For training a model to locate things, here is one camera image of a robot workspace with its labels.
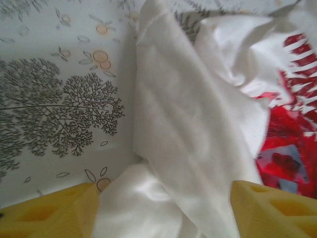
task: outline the gray tree illustration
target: gray tree illustration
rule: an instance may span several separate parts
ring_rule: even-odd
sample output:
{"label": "gray tree illustration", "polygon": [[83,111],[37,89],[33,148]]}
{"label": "gray tree illustration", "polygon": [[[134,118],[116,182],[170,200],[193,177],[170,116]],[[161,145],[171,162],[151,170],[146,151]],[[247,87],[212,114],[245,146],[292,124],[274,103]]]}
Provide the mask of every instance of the gray tree illustration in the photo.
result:
{"label": "gray tree illustration", "polygon": [[0,19],[17,16],[23,21],[23,16],[30,16],[31,11],[41,12],[42,5],[48,5],[48,0],[0,0]]}
{"label": "gray tree illustration", "polygon": [[65,84],[58,67],[44,59],[0,60],[0,174],[18,168],[14,157],[28,148],[43,156],[50,146],[59,157],[80,156],[93,143],[91,127],[117,133],[124,116],[118,91],[95,73]]}

